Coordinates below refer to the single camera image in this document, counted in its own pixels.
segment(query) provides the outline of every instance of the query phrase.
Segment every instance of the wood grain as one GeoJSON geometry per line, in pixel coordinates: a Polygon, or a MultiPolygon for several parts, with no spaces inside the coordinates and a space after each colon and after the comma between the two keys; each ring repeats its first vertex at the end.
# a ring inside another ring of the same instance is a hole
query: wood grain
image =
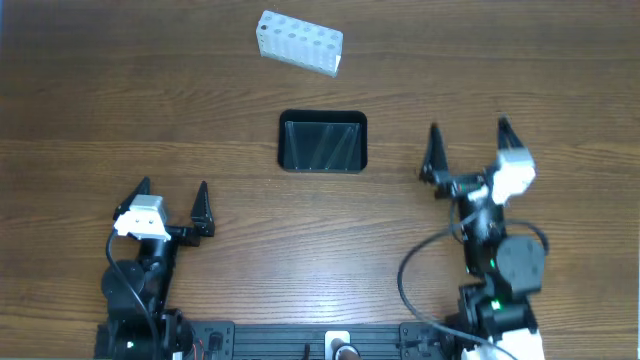
{"type": "MultiPolygon", "coordinates": [[[[635,358],[638,2],[5,0],[3,15],[0,356],[92,355],[111,211],[145,175],[175,223],[209,182],[216,237],[180,252],[170,297],[189,318],[410,320],[398,263],[448,214],[417,181],[428,126],[470,171],[506,111],[539,168],[508,215],[552,241],[533,299],[547,357],[635,358]],[[261,58],[265,9],[343,31],[338,77],[261,58]],[[283,172],[288,108],[367,114],[367,169],[283,172]]],[[[416,260],[411,298],[456,311],[460,247],[416,260]]]]}

